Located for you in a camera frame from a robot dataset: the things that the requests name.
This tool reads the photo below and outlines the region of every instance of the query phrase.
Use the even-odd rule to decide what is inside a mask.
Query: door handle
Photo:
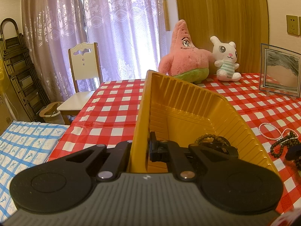
[[[164,13],[165,30],[170,31],[167,0],[163,0],[163,13]]]

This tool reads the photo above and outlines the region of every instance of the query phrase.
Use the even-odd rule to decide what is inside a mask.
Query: chair backrest
[[[75,92],[79,92],[78,80],[98,77],[100,83],[103,82],[96,42],[77,44],[68,52]]]

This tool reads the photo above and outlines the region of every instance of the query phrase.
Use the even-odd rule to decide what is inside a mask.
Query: wall switch plate
[[[287,15],[286,26],[287,26],[287,32],[289,34],[300,35],[298,16]]]

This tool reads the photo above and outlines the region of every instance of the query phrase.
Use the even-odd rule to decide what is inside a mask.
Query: yellow plastic bag
[[[0,95],[3,94],[9,86],[9,79],[6,75],[4,64],[2,59],[0,59]]]

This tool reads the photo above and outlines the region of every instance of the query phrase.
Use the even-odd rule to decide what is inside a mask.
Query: plush toy
[[[196,48],[185,20],[176,23],[172,34],[170,52],[159,64],[159,72],[178,79],[200,83],[209,74],[209,62],[214,62],[211,52]]]
[[[214,65],[219,67],[216,71],[217,79],[220,81],[239,81],[241,79],[241,74],[235,72],[239,67],[237,61],[236,45],[234,42],[221,43],[220,40],[213,36],[210,38],[213,43],[213,56],[215,58]]]

